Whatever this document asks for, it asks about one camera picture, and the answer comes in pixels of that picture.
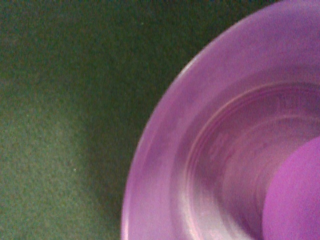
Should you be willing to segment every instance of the purple bowl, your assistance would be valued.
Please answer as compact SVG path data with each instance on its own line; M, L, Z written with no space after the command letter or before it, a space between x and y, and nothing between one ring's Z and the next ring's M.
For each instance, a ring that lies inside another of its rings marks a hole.
M232 26L177 76L128 176L122 240L262 240L280 165L320 136L320 4L282 1Z

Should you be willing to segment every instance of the green felt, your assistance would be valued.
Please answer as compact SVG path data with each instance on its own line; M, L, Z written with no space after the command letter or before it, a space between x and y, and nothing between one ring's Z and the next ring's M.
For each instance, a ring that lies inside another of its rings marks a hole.
M119 239L157 102L206 44L271 2L0 3L0 239Z

